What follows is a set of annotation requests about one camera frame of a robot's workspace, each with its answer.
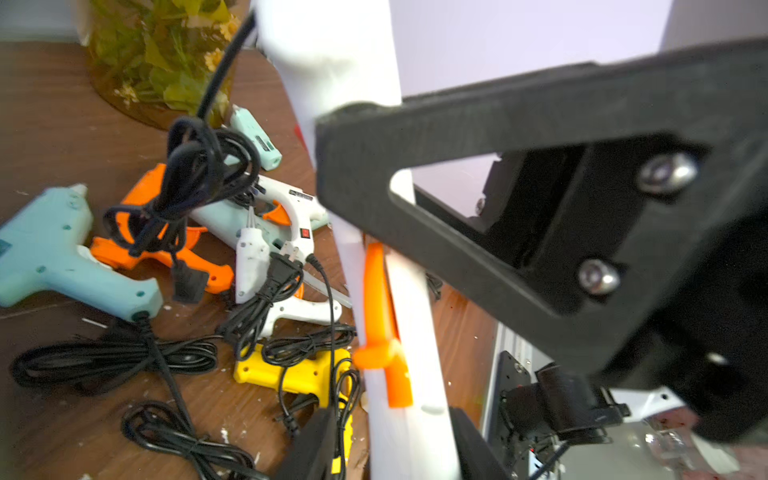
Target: white glue gun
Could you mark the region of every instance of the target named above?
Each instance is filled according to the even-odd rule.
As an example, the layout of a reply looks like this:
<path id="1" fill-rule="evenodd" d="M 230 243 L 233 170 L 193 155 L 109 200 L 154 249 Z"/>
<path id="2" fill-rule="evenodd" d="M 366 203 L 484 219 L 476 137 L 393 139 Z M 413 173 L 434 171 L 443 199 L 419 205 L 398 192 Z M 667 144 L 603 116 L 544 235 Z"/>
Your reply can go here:
<path id="1" fill-rule="evenodd" d="M 312 195 L 307 195 L 300 188 L 284 184 L 272 178 L 259 176 L 259 186 L 264 192 L 256 191 L 256 198 L 274 205 L 274 209 L 261 215 L 281 225 L 290 225 L 290 242 L 299 247 L 298 260 L 302 263 L 315 251 L 312 235 L 312 220 L 321 220 L 326 209 Z"/>
<path id="2" fill-rule="evenodd" d="M 248 209 L 248 221 L 240 230 L 240 239 L 235 247 L 235 302 L 244 303 L 253 298 L 266 281 L 270 267 L 270 247 L 256 227 L 253 208 Z M 330 325 L 341 317 L 341 303 L 333 301 L 333 318 L 327 302 L 308 302 L 291 296 L 275 303 L 266 316 L 259 338 L 272 335 L 278 319 L 292 319 L 316 325 Z"/>

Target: yellow flower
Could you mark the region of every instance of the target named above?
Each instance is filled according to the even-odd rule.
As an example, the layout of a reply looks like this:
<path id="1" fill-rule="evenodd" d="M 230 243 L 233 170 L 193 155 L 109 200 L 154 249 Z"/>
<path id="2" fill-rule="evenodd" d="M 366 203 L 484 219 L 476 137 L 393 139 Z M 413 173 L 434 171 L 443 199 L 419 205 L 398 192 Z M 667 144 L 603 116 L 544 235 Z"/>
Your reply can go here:
<path id="1" fill-rule="evenodd" d="M 209 51 L 205 54 L 205 66 L 208 67 L 208 70 L 210 71 L 216 71 L 216 67 L 219 66 L 219 63 L 221 63 L 221 58 L 224 56 L 224 52 L 221 51 L 221 48 L 217 48 L 214 51 Z"/>
<path id="2" fill-rule="evenodd" d="M 232 14 L 230 14 L 230 20 L 227 23 L 219 24 L 219 30 L 226 41 L 232 41 L 238 28 L 240 28 L 240 20 Z"/>
<path id="3" fill-rule="evenodd" d="M 114 89 L 114 94 L 123 99 L 123 103 L 126 108 L 131 107 L 131 102 L 138 103 L 139 98 L 136 96 L 136 91 L 128 83 L 123 83 L 123 86 Z"/>

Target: white wall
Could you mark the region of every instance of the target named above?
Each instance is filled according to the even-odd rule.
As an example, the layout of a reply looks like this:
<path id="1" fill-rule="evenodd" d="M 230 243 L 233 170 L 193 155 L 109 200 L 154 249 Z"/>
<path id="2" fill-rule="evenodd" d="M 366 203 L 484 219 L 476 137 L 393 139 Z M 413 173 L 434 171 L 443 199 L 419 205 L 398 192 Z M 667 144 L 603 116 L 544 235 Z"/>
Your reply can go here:
<path id="1" fill-rule="evenodd" d="M 67 0 L 0 0 L 0 40 L 77 41 Z"/>
<path id="2" fill-rule="evenodd" d="M 672 0 L 390 0 L 403 94 L 658 51 Z M 493 157 L 420 167 L 417 185 L 475 214 Z"/>
<path id="3" fill-rule="evenodd" d="M 675 0 L 662 49 L 768 35 L 766 0 Z"/>

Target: black power cord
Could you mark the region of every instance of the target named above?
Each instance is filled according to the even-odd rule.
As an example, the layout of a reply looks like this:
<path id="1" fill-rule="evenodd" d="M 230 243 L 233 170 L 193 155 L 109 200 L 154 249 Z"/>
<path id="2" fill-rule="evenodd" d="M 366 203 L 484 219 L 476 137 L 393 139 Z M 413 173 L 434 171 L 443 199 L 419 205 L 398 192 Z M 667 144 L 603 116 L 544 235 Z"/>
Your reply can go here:
<path id="1" fill-rule="evenodd" d="M 214 130 L 206 122 L 221 83 L 255 25 L 253 13 L 249 13 L 227 46 L 197 116 L 180 117 L 170 126 L 167 167 L 160 194 L 145 205 L 121 204 L 104 213 L 109 237 L 133 257 L 139 257 L 144 251 L 171 254 L 177 301 L 199 302 L 208 281 L 207 273 L 192 270 L 176 258 L 176 253 L 187 243 L 187 215 L 197 207 L 248 191 L 258 178 L 261 160 L 253 143 L 235 131 Z M 227 155 L 235 157 L 238 163 L 227 166 L 224 163 Z M 132 241 L 120 231 L 118 214 L 128 215 Z"/>
<path id="2" fill-rule="evenodd" d="M 133 328 L 133 339 L 66 342 L 30 349 L 11 364 L 11 375 L 20 386 L 42 388 L 74 386 L 82 395 L 106 393 L 141 371 L 156 372 L 157 365 L 146 343 Z M 213 372 L 218 335 L 183 342 L 159 342 L 158 347 L 173 373 L 202 375 Z"/>
<path id="3" fill-rule="evenodd" d="M 137 315 L 134 320 L 152 361 L 168 384 L 178 411 L 160 402 L 141 403 L 123 417 L 123 435 L 141 448 L 186 458 L 192 462 L 202 480 L 220 480 L 212 465 L 230 470 L 229 480 L 269 480 L 269 477 L 253 468 L 253 457 L 245 450 L 234 445 L 210 442 L 206 437 L 197 437 L 187 404 L 154 338 L 148 315 Z"/>
<path id="4" fill-rule="evenodd" d="M 14 380 L 24 387 L 72 385 L 85 395 L 115 389 L 141 371 L 159 372 L 178 410 L 162 402 L 143 402 L 125 414 L 121 430 L 126 438 L 153 452 L 190 460 L 202 480 L 220 480 L 212 465 L 230 470 L 228 480 L 269 477 L 255 470 L 253 457 L 234 445 L 198 438 L 187 404 L 173 373 L 200 375 L 217 368 L 218 335 L 180 342 L 155 339 L 146 312 L 135 324 L 116 323 L 121 333 L 109 331 L 103 340 L 58 343 L 31 349 L 11 365 Z"/>
<path id="5" fill-rule="evenodd" d="M 340 366 L 349 362 L 351 359 L 341 359 L 336 363 L 335 351 L 337 348 L 343 348 L 352 343 L 357 335 L 355 327 L 349 325 L 336 325 L 337 318 L 333 312 L 333 292 L 330 281 L 326 275 L 323 265 L 314 256 L 310 254 L 306 262 L 312 265 L 323 278 L 328 293 L 328 304 L 331 309 L 331 323 L 326 328 L 305 336 L 295 336 L 287 338 L 270 339 L 264 343 L 261 349 L 261 357 L 264 362 L 270 365 L 282 366 L 280 381 L 277 385 L 277 399 L 280 402 L 280 408 L 283 410 L 283 424 L 285 424 L 291 438 L 299 434 L 299 424 L 293 417 L 293 412 L 286 407 L 283 398 L 283 380 L 285 379 L 288 368 L 296 366 L 303 360 L 314 356 L 321 350 L 330 351 L 331 375 L 329 376 L 328 403 L 329 408 L 336 413 L 336 445 L 334 458 L 340 458 L 339 478 L 346 478 L 346 459 L 344 458 L 344 428 L 349 421 L 349 416 L 357 406 L 361 394 L 360 373 L 354 369 L 348 369 L 339 374 Z"/>
<path id="6" fill-rule="evenodd" d="M 285 424 L 291 438 L 299 435 L 299 423 L 293 417 L 295 411 L 290 411 L 285 403 L 283 381 L 286 373 L 290 367 L 299 365 L 302 361 L 314 356 L 316 353 L 329 350 L 331 344 L 336 348 L 350 345 L 357 335 L 355 327 L 350 325 L 339 325 L 333 334 L 336 335 L 336 332 L 339 335 L 335 339 L 331 337 L 330 326 L 304 336 L 273 338 L 267 340 L 261 349 L 261 358 L 265 363 L 283 367 L 283 371 L 280 373 L 280 381 L 277 383 L 277 400 L 280 403 L 280 409 L 283 410 L 283 424 Z M 329 397 L 329 407 L 332 405 L 330 403 L 331 399 L 332 397 Z"/>
<path id="7" fill-rule="evenodd" d="M 266 281 L 259 293 L 233 310 L 227 321 L 216 328 L 216 333 L 232 345 L 238 362 L 248 360 L 256 351 L 256 343 L 272 305 L 290 298 L 301 286 L 303 265 L 293 253 L 287 253 L 290 243 L 286 246 L 280 253 L 270 253 Z"/>
<path id="8" fill-rule="evenodd" d="M 352 359 L 341 359 L 333 367 L 331 378 L 339 377 L 336 380 L 336 398 L 337 405 L 343 403 L 344 406 L 339 410 L 336 420 L 336 457 L 341 459 L 339 478 L 346 478 L 346 459 L 344 458 L 344 428 L 352 415 L 352 411 L 357 407 L 362 394 L 362 383 L 360 381 L 360 372 L 355 369 L 348 369 L 339 374 L 339 367 L 342 363 L 348 362 L 352 365 Z"/>

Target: metal screw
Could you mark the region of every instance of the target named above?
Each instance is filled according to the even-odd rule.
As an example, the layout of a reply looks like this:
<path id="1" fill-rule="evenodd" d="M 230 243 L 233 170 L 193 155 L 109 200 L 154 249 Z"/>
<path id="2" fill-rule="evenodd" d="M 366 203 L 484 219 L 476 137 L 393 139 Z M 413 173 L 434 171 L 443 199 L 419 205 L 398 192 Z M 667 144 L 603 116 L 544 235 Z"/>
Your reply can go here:
<path id="1" fill-rule="evenodd" d="M 619 283 L 619 272 L 603 260 L 591 258 L 579 266 L 578 284 L 590 295 L 608 295 Z"/>
<path id="2" fill-rule="evenodd" d="M 480 216 L 485 209 L 485 197 L 480 197 L 478 203 L 475 204 L 475 213 Z"/>
<path id="3" fill-rule="evenodd" d="M 698 174 L 696 158 L 687 152 L 657 155 L 637 172 L 637 188 L 652 195 L 676 194 Z"/>
<path id="4" fill-rule="evenodd" d="M 707 354 L 707 360 L 719 366 L 728 365 L 728 360 L 717 352 L 709 352 Z"/>

